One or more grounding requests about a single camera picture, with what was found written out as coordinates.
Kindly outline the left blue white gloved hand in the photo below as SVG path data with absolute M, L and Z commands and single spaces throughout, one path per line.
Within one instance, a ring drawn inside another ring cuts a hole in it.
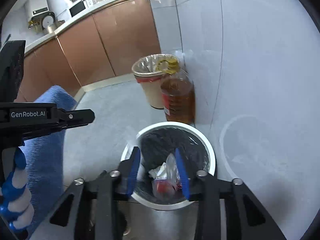
M 20 148 L 13 148 L 13 168 L 1 186 L 1 215 L 13 232 L 24 231 L 33 220 L 34 208 L 27 187 L 26 158 Z

